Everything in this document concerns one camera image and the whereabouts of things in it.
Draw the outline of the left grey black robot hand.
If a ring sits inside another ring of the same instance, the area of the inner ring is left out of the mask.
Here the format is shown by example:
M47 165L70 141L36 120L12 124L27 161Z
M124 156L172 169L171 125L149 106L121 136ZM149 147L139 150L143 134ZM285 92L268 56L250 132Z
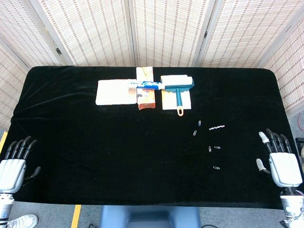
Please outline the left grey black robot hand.
M1 194L14 194L19 191L21 186L33 181L40 173L41 167L38 166L34 172L25 177L26 161L37 140L31 136L12 142L0 162L0 192Z

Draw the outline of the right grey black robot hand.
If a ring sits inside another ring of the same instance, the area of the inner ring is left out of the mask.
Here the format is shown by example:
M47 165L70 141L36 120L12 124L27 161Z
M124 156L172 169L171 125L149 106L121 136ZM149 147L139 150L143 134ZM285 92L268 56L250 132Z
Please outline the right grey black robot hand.
M282 196L303 196L298 189L303 183L296 155L292 152L289 140L283 134L277 134L270 129L258 133L266 152L270 169L268 170L260 158L256 159L259 172L267 174L276 186L282 189Z

